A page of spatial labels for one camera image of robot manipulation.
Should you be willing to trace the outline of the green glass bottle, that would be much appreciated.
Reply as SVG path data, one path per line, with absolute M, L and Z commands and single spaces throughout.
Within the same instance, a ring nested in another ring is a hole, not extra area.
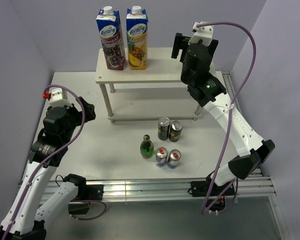
M 140 144 L 140 154 L 145 159 L 150 159 L 154 153 L 154 144 L 148 134 L 143 136 L 143 141 Z

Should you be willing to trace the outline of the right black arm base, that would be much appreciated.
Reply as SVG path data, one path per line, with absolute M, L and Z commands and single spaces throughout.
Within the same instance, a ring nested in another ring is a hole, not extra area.
M 210 174 L 205 180 L 197 180 L 190 182 L 190 188 L 187 193 L 194 198 L 204 197 L 201 213 L 214 213 L 218 215 L 224 212 L 237 198 L 238 193 L 238 179 L 227 182 L 222 186 L 215 183 L 209 192 L 209 187 L 212 182 Z

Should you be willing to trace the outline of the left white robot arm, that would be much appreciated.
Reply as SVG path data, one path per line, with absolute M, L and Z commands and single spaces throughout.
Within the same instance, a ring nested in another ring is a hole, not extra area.
M 68 146 L 78 137 L 76 127 L 95 120 L 93 104 L 77 99 L 82 110 L 66 99 L 49 100 L 36 142 L 32 145 L 26 172 L 17 196 L 0 223 L 0 240 L 43 240 L 47 235 L 48 219 L 57 215 L 61 204 L 86 197 L 88 188 L 84 177 L 69 174 L 59 191 L 43 206 L 39 206 L 52 175 L 59 167 Z

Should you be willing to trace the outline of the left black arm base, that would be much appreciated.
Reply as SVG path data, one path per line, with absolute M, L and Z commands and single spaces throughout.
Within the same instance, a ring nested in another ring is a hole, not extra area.
M 102 184 L 87 185 L 85 191 L 68 204 L 69 214 L 86 215 L 92 208 L 91 200 L 101 201 L 103 192 L 104 186 Z

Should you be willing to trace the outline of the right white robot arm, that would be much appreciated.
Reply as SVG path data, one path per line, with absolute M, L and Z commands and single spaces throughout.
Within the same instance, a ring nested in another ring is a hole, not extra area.
M 210 72 L 213 54 L 218 46 L 213 39 L 209 45 L 203 40 L 192 43 L 190 37 L 176 33 L 171 57 L 182 63 L 180 80 L 197 103 L 211 114 L 232 141 L 237 156 L 210 175 L 207 191 L 219 194 L 224 185 L 234 179 L 244 180 L 262 165 L 275 149 L 275 143 L 263 139 L 234 106 L 226 88 Z

